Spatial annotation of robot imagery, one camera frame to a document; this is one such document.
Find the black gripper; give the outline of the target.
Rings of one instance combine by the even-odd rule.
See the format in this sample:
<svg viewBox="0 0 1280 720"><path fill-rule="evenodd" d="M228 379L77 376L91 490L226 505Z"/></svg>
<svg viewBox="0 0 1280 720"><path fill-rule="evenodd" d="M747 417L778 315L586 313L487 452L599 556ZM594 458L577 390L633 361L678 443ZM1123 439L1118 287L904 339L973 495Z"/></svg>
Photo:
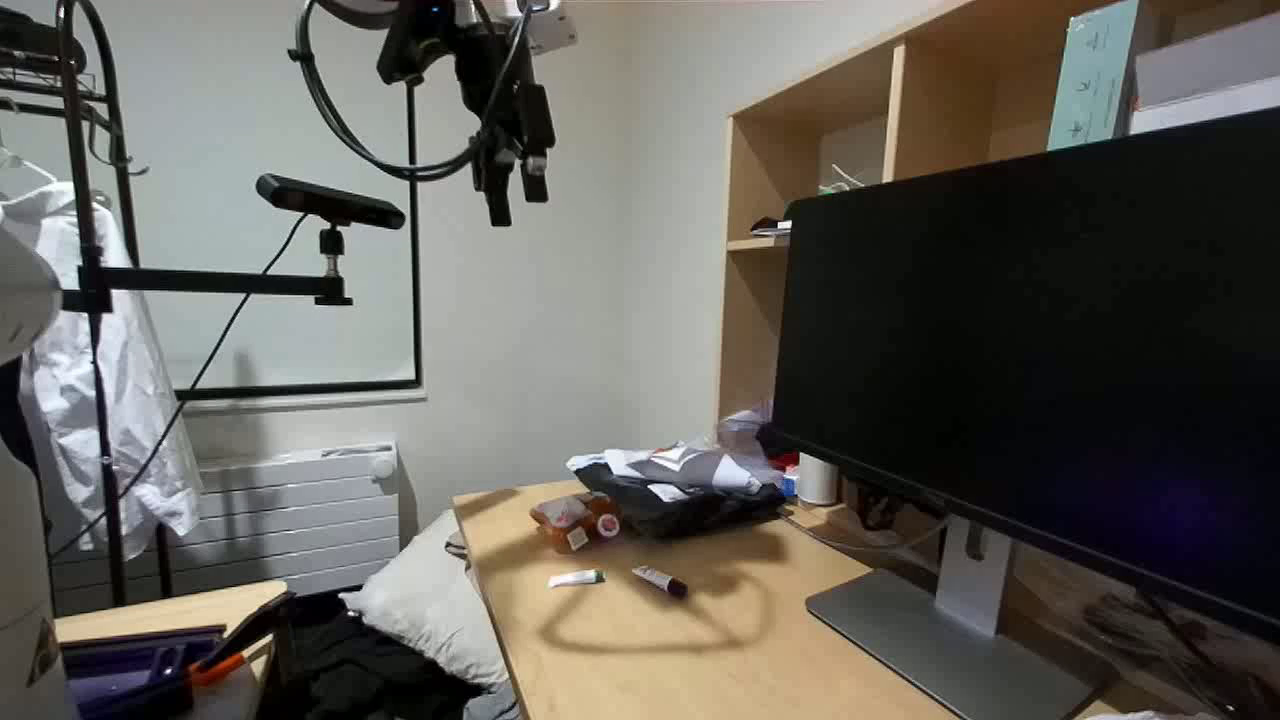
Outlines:
<svg viewBox="0 0 1280 720"><path fill-rule="evenodd" d="M466 109L480 119L475 144L511 154L530 205L549 205L549 147L556 128L531 78L531 42L556 15L556 0L397 0L376 71L384 83L456 59ZM480 165L480 195L494 230L511 230L511 165Z"/></svg>

